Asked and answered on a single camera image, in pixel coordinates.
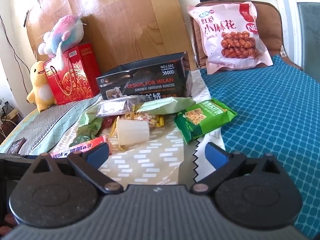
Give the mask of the person left hand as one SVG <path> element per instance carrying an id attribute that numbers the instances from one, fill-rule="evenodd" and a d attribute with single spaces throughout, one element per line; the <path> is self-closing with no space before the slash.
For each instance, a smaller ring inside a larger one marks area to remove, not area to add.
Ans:
<path id="1" fill-rule="evenodd" d="M 13 228 L 17 225 L 15 217 L 13 216 L 12 213 L 7 214 L 4 217 L 4 220 L 2 223 L 3 223 L 3 225 L 0 228 L 1 236 L 5 236 L 8 233 L 10 233 L 13 230 Z"/>

